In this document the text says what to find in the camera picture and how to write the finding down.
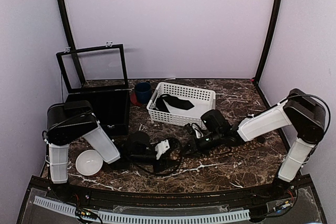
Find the plastic basket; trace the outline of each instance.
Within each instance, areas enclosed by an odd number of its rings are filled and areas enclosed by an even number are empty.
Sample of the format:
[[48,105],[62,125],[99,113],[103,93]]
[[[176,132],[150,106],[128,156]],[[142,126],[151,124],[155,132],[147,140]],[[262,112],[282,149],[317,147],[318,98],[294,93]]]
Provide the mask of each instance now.
[[[190,110],[181,110],[165,102],[170,113],[155,110],[156,99],[162,94],[170,94],[180,99],[189,100],[195,107]],[[147,105],[147,110],[152,121],[179,126],[184,126],[187,123],[197,123],[200,127],[205,129],[205,125],[201,121],[201,116],[205,112],[215,109],[215,105],[215,91],[160,82]]]

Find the white wall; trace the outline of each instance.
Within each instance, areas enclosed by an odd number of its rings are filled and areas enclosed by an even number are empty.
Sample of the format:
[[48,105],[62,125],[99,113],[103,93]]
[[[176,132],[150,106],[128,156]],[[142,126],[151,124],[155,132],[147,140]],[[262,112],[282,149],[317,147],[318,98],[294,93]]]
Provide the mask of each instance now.
[[[292,88],[325,99],[336,116],[336,0],[282,0],[261,88],[271,104]],[[336,223],[336,128],[303,169],[310,173],[329,223]],[[293,131],[286,131],[293,139]]]
[[55,53],[66,41],[56,0],[0,0],[0,222],[15,223],[44,163],[47,109],[61,101]]
[[[66,2],[77,47],[123,43],[129,78],[253,77],[273,5],[273,0]],[[100,73],[112,71],[112,64],[106,61]]]

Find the red object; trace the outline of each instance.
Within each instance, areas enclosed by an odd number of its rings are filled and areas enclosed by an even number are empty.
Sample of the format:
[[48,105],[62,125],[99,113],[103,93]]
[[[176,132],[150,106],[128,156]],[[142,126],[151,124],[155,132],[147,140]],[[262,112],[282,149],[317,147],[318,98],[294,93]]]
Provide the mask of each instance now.
[[137,96],[135,95],[135,93],[131,93],[131,103],[135,106],[141,106],[142,104],[140,102],[137,101]]

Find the open box lid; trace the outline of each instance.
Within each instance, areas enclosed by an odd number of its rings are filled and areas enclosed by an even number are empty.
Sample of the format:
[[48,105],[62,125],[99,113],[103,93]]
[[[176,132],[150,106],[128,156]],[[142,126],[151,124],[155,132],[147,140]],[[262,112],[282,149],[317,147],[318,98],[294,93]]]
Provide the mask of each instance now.
[[[67,48],[56,56],[69,94],[129,88],[123,44],[108,42],[100,47]],[[92,87],[93,82],[103,85]]]

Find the black cloth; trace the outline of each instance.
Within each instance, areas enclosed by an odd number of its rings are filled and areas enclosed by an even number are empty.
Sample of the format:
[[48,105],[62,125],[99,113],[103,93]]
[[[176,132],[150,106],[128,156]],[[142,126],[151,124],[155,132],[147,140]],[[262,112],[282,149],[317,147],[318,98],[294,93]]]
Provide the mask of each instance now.
[[164,101],[168,103],[170,106],[181,109],[181,110],[189,110],[195,107],[189,100],[182,100],[177,97],[173,97],[170,94],[162,94],[156,100],[157,110],[170,113]]

